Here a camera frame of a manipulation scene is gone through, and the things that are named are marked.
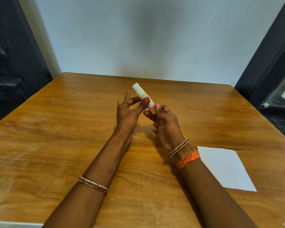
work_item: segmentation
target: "beaded bangle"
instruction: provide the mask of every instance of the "beaded bangle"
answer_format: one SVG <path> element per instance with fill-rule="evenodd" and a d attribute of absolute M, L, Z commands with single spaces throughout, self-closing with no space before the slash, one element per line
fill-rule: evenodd
<path fill-rule="evenodd" d="M 79 177 L 79 181 L 84 183 L 84 184 L 86 184 L 86 185 L 88 185 L 88 186 L 90 186 L 90 187 L 93 187 L 93 188 L 95 188 L 97 190 L 105 192 L 105 193 L 107 193 L 107 191 L 109 190 L 108 188 L 106 188 L 106 187 L 104 187 L 102 185 L 99 185 L 99 184 L 97 184 L 97 183 L 95 183 L 93 181 L 87 180 L 84 177 Z"/>
<path fill-rule="evenodd" d="M 174 150 L 172 150 L 170 153 L 169 153 L 169 156 L 171 157 L 172 155 L 176 154 L 181 148 L 183 148 L 185 145 L 188 144 L 189 142 L 189 138 L 187 138 L 185 141 L 183 141 L 178 147 L 176 147 Z"/>
<path fill-rule="evenodd" d="M 181 169 L 189 162 L 192 162 L 198 158 L 200 158 L 198 153 L 193 152 L 192 154 L 189 154 L 187 157 L 184 157 L 182 160 L 180 160 L 176 165 L 179 169 Z"/>

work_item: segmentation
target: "glue stick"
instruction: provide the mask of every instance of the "glue stick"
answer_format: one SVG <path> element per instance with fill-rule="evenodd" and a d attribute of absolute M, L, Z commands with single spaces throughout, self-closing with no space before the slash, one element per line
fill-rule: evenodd
<path fill-rule="evenodd" d="M 147 93 L 139 86 L 138 83 L 135 83 L 132 87 L 141 100 L 148 97 Z M 150 103 L 148 105 L 148 108 L 152 112 L 152 114 L 155 114 L 154 106 L 155 106 L 154 102 L 150 99 Z"/>

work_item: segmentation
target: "white wall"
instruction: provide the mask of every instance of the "white wall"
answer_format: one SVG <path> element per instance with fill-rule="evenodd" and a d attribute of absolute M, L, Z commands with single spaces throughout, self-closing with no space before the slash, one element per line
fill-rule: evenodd
<path fill-rule="evenodd" d="M 285 0 L 20 2 L 56 72 L 234 86 Z"/>

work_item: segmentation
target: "fingernail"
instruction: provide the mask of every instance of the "fingernail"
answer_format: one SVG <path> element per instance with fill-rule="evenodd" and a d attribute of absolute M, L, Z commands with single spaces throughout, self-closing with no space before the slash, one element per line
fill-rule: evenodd
<path fill-rule="evenodd" d="M 143 99 L 143 102 L 144 102 L 145 104 L 149 104 L 149 103 L 150 103 L 149 97 L 144 98 L 144 99 Z"/>

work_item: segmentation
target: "white paper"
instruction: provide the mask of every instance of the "white paper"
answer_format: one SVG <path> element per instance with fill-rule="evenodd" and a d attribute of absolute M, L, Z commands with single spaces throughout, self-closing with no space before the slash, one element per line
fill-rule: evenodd
<path fill-rule="evenodd" d="M 198 146 L 198 152 L 203 163 L 223 187 L 256 192 L 234 150 Z"/>

